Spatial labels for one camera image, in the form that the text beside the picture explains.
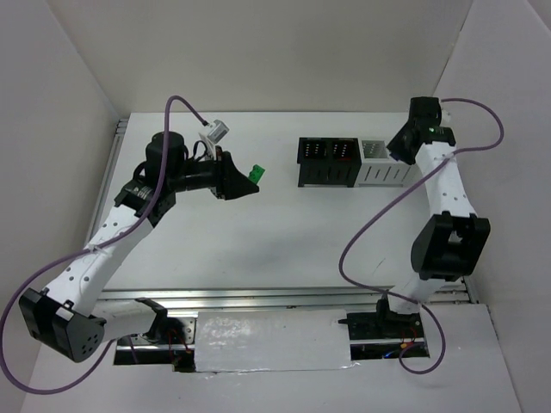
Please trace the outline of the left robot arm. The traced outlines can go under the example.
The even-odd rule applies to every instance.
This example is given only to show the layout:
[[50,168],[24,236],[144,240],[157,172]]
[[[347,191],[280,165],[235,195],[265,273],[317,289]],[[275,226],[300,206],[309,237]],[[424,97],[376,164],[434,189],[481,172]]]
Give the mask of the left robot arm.
[[156,133],[145,148],[145,161],[115,197],[83,254],[41,291],[29,288],[20,297],[30,335],[76,363],[91,357],[102,342],[124,336],[164,339],[179,323],[159,303],[138,298],[100,304],[98,299],[131,251],[176,204],[176,193],[204,188],[222,200],[259,191],[238,171],[229,151],[215,147],[207,159],[196,161],[181,134]]

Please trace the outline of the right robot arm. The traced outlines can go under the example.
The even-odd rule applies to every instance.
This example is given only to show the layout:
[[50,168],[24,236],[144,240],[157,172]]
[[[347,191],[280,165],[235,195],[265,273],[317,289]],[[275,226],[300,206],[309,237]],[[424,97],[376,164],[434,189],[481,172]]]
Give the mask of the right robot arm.
[[387,145],[397,161],[418,167],[425,179],[430,217],[411,249],[413,275],[378,301],[383,323],[409,324],[420,305],[447,282],[469,276],[480,258],[491,226],[467,198],[455,160],[455,135],[442,126],[435,97],[413,97],[408,120]]

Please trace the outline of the green lego plate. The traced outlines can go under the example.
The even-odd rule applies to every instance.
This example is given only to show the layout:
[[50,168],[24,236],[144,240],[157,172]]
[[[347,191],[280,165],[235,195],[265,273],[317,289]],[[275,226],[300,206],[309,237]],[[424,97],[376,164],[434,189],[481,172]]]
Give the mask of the green lego plate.
[[263,168],[258,164],[254,164],[251,168],[251,171],[249,172],[248,179],[251,182],[258,184],[262,179],[264,173],[265,173],[265,168]]

